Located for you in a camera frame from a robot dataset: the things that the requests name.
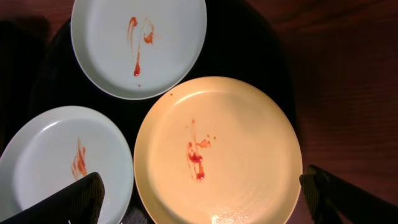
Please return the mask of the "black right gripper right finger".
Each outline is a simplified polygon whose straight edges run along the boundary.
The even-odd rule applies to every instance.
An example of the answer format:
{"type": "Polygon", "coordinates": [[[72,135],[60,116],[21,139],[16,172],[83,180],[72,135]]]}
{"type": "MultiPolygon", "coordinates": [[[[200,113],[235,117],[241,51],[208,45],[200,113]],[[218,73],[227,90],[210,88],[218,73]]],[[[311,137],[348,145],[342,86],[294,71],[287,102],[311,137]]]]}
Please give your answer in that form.
{"type": "Polygon", "coordinates": [[[397,223],[397,206],[311,164],[299,177],[315,224],[397,223]]]}

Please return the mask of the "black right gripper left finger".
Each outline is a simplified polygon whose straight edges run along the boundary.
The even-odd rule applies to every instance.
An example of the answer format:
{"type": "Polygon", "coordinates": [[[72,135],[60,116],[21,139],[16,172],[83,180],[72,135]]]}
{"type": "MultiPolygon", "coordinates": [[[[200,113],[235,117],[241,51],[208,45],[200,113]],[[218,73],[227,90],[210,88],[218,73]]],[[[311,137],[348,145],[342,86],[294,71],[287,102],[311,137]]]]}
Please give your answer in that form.
{"type": "Polygon", "coordinates": [[[102,178],[92,172],[1,224],[97,224],[104,196],[102,178]]]}

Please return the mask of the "green plate with smeared streaks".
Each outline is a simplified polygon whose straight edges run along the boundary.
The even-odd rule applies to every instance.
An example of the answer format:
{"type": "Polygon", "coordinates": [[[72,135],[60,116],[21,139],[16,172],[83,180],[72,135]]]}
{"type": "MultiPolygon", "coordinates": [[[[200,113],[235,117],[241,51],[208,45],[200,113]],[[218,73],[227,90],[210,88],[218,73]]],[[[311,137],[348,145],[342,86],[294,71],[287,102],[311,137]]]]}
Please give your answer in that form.
{"type": "Polygon", "coordinates": [[[105,189],[99,223],[120,223],[134,175],[130,148],[119,128],[82,106],[62,106],[36,116],[1,156],[1,220],[92,172],[99,173],[105,189]]]}

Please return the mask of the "yellow plate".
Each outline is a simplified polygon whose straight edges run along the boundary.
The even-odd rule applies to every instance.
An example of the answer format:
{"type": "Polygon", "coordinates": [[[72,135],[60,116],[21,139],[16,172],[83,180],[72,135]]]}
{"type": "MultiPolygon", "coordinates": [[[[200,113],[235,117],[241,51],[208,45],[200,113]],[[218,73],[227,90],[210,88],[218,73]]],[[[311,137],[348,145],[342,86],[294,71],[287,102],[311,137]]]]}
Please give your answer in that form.
{"type": "Polygon", "coordinates": [[[302,169],[283,111],[256,87],[226,77],[167,92],[134,148],[136,186],[156,223],[285,223],[302,169]]]}

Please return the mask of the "green plate with three streaks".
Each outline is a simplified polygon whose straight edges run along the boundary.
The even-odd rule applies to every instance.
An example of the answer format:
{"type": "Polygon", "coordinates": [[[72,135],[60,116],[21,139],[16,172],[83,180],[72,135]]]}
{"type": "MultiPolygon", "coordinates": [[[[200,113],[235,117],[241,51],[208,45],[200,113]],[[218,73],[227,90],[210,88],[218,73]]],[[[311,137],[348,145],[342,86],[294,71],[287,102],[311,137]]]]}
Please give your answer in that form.
{"type": "Polygon", "coordinates": [[[77,0],[70,25],[84,74],[124,100],[155,97],[183,80],[206,28],[205,0],[77,0]]]}

